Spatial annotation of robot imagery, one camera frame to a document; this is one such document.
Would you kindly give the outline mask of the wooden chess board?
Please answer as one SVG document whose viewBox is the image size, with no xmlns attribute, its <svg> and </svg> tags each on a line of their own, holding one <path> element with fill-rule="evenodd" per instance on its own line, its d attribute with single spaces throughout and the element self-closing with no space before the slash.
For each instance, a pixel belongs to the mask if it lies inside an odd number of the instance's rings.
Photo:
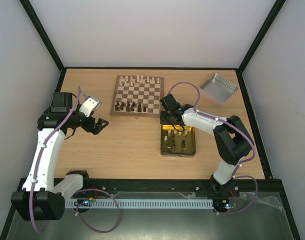
<svg viewBox="0 0 305 240">
<path fill-rule="evenodd" d="M 129 81 L 126 82 L 125 76 L 128 76 Z M 119 85 L 120 78 L 124 78 L 123 85 Z M 133 78 L 133 86 L 130 86 L 130 79 Z M 153 117 L 158 118 L 161 112 L 160 100 L 164 97 L 164 78 L 161 76 L 145 76 L 143 75 L 144 83 L 136 82 L 137 75 L 118 75 L 116 77 L 115 89 L 112 98 L 110 114 L 112 116 L 125 117 Z M 115 110 L 116 102 L 119 102 L 119 110 Z M 124 110 L 120 111 L 121 102 L 124 102 Z M 136 103 L 134 111 L 126 111 L 127 102 L 130 102 L 130 108 L 133 102 Z M 141 103 L 142 112 L 137 111 L 138 103 Z"/>
</svg>

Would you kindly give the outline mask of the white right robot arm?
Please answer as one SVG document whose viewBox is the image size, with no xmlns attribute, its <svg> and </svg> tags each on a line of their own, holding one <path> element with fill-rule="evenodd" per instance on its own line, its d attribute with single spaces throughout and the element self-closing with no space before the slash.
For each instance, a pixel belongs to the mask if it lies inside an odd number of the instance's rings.
<svg viewBox="0 0 305 240">
<path fill-rule="evenodd" d="M 254 141 L 236 116 L 219 117 L 198 110 L 190 104 L 180 105 L 172 94 L 160 100 L 163 111 L 160 122 L 172 126 L 193 127 L 212 135 L 220 156 L 220 163 L 209 181 L 211 192 L 223 195 L 233 181 L 238 168 L 252 152 L 256 154 Z"/>
</svg>

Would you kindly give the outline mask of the gold tin box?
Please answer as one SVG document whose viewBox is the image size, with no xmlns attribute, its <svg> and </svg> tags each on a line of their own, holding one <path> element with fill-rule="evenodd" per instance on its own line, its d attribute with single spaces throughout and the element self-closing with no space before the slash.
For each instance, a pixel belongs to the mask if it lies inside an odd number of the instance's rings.
<svg viewBox="0 0 305 240">
<path fill-rule="evenodd" d="M 162 156 L 192 158 L 196 152 L 194 127 L 166 124 L 161 126 L 160 154 Z"/>
</svg>

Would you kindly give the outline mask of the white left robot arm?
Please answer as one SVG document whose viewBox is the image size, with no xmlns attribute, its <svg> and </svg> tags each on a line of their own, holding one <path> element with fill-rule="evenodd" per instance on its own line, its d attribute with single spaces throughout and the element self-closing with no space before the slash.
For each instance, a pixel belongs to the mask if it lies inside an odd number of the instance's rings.
<svg viewBox="0 0 305 240">
<path fill-rule="evenodd" d="M 77 94 L 55 92 L 50 106 L 37 120 L 38 139 L 29 174 L 20 190 L 11 195 L 11 203 L 25 221 L 60 220 L 65 203 L 79 190 L 86 188 L 89 175 L 85 170 L 72 170 L 55 184 L 55 168 L 67 131 L 82 128 L 97 135 L 108 121 L 93 117 L 101 101 L 86 96 L 79 102 Z"/>
</svg>

